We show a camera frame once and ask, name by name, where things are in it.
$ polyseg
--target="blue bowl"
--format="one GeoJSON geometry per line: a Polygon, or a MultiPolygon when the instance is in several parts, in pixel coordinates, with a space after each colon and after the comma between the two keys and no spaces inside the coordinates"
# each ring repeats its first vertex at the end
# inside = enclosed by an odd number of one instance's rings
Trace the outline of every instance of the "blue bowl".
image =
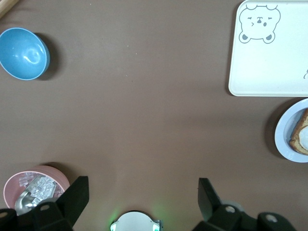
{"type": "Polygon", "coordinates": [[[0,35],[0,64],[11,76],[32,80],[48,68],[50,55],[45,43],[24,28],[10,28],[0,35]]]}

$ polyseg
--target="wooden handle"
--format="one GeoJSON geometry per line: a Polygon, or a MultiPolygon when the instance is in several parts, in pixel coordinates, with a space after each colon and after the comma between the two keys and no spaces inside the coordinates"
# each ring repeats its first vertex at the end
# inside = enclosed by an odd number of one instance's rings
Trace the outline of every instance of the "wooden handle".
{"type": "Polygon", "coordinates": [[[5,15],[19,0],[1,0],[0,1],[0,18],[5,15]]]}

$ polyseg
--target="plate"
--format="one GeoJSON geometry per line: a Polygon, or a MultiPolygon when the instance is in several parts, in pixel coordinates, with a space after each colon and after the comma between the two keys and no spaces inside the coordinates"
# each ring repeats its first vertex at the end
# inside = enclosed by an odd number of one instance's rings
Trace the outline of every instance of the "plate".
{"type": "Polygon", "coordinates": [[[308,96],[308,0],[246,0],[237,10],[229,90],[308,96]]]}
{"type": "Polygon", "coordinates": [[[297,102],[291,106],[280,118],[275,130],[275,144],[278,151],[288,160],[307,163],[308,155],[294,151],[289,145],[292,132],[300,120],[305,109],[308,108],[308,99],[297,102]]]}

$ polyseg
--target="bread crust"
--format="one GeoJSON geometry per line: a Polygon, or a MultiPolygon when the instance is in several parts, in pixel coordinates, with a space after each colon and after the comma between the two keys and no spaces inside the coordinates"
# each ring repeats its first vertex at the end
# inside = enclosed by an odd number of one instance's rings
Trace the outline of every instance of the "bread crust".
{"type": "Polygon", "coordinates": [[[299,132],[308,126],[308,109],[306,109],[300,120],[298,121],[297,125],[295,126],[293,133],[291,135],[291,140],[289,141],[290,146],[293,148],[294,151],[308,155],[308,150],[305,149],[299,142],[299,132]]]}

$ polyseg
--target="tabletop surface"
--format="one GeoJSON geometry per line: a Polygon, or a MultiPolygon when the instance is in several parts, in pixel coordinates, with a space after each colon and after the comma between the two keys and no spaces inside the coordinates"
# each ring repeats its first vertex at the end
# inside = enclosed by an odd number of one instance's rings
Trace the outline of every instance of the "tabletop surface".
{"type": "MultiPolygon", "coordinates": [[[[257,217],[308,226],[308,165],[282,157],[279,118],[301,98],[228,91],[238,0],[20,0],[0,30],[24,27],[51,53],[39,79],[0,68],[0,185],[47,164],[89,176],[76,231],[130,210],[191,231],[198,179],[257,217]]],[[[5,207],[0,198],[0,206],[5,207]]]]}

